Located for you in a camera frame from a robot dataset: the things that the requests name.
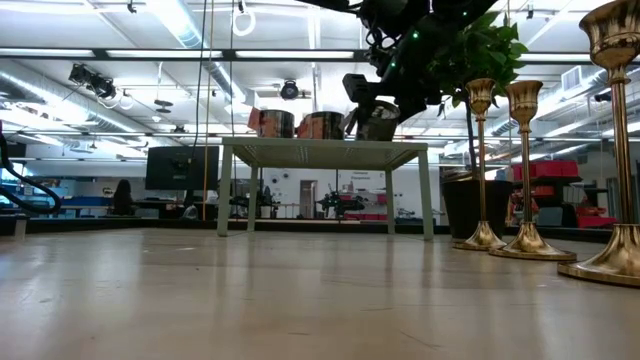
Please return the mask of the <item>green leafy plant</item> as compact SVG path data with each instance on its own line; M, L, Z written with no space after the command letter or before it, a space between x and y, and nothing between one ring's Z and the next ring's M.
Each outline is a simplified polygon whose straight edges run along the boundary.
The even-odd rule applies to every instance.
M466 26L439 24L427 36L432 54L426 71L438 89L427 103L437 104L443 111L443 102L449 100L452 107L461 105L465 109L466 150L474 179L479 176L479 152L474 145L473 115L466 85L481 78L492 79L494 90L490 103L494 105L498 96L506 94L506 86L518 77L516 71L524 66L520 57L528 52L519 41L518 25L508 19L496 25L494 21L498 16L497 12L488 12Z

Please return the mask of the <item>black monitor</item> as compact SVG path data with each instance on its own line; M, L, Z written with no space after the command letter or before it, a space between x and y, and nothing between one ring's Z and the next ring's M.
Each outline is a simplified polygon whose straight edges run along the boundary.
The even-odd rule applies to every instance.
M216 190L219 156L219 146L150 148L145 189Z

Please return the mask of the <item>person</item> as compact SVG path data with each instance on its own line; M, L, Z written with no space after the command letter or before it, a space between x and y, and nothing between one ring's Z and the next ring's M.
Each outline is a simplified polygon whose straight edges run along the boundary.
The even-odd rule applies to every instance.
M118 182L112 199L112 214L116 216L133 216L133 200L131 196L131 184L122 179Z

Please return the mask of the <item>red storage bins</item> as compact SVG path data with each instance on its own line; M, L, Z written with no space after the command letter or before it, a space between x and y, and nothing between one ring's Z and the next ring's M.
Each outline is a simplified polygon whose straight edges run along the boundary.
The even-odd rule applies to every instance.
M531 180L546 178L578 179L578 164L576 161L569 160L545 160L530 162L529 177Z

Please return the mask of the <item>green perforated metal shelf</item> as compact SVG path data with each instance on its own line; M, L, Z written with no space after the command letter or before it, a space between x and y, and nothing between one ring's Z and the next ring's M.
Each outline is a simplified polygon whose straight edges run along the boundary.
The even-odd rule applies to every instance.
M382 171L385 173L386 195L391 198L394 194L393 172L409 161L417 159L423 238L426 241L434 238L426 143L224 137L221 147L217 217L217 235L220 237L228 235L229 190L234 159L241 160L251 169L247 224L247 230L250 232L255 230L258 173L262 168Z

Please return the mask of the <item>gold brass candlestick holder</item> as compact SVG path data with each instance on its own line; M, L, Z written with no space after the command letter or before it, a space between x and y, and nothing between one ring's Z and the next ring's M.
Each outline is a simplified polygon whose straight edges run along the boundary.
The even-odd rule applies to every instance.
M489 107L492 104L493 89L495 81L490 78L480 78L470 81L466 85L469 94L469 106L475 115L478 130L479 145L479 203L480 203L480 220L475 232L470 238L464 242L457 242L453 247L461 250L489 251L491 249L505 246L493 232L487 217L486 206L486 178L485 178L485 142L484 142L484 124Z
M568 262L576 260L577 255L549 245L533 222L529 134L530 123L538 111L538 95L542 86L541 81L526 80L514 82L505 88L509 115L518 122L521 138L523 220L515 238L506 246L490 250L489 254L505 258Z
M605 248L593 257L561 263L561 275L640 288L640 225L634 222L626 111L626 67L640 55L640 0L613 0L583 17L591 61L607 71L612 93L614 146L621 215Z

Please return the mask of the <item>black ceiling spotlight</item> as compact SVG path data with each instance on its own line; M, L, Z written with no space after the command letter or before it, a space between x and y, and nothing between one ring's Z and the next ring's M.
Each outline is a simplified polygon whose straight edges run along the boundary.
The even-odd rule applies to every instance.
M99 99L110 100L117 94L112 78L89 69L85 64L74 64L68 80L93 92Z

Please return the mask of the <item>silver can with orange label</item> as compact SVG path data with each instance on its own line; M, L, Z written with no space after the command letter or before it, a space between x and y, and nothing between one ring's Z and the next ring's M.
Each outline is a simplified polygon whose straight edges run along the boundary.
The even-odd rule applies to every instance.
M252 108L247 127L261 138L293 138L295 116L283 110Z
M296 135L303 139L343 140L344 118L343 114L333 111L307 114L296 128Z

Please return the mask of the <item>silver metal can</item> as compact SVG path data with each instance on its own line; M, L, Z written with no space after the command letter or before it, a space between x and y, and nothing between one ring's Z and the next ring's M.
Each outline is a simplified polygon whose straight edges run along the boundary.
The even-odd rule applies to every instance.
M391 141L400 117L399 108L389 102L375 100L356 110L356 139Z

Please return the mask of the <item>black overhead beam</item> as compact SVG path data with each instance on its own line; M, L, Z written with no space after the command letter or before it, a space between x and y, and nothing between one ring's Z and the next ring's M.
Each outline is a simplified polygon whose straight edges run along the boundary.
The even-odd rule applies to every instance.
M0 58L43 59L43 60L84 60L89 61L148 61L164 62L198 61L200 58L223 62L357 62L368 61L365 50L197 50L161 48L46 48L46 47L0 47Z

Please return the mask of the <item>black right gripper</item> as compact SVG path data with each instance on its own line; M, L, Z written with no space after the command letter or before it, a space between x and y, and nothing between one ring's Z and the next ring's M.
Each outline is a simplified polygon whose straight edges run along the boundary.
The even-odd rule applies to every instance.
M348 115L348 134L358 123L359 106L375 100L396 105L400 110L399 124L442 101L439 82L430 76L423 78L421 72L407 72L399 64L378 64L375 73L377 81L369 81L360 73L347 73L342 79L349 100L356 104Z

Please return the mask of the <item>black plant pot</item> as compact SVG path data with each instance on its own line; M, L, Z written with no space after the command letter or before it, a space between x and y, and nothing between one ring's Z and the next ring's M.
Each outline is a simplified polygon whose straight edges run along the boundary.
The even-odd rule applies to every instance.
M487 219L496 236L502 238L513 183L486 180L485 187ZM480 221L479 190L477 179L451 180L441 184L441 194L454 239L466 240L475 232Z

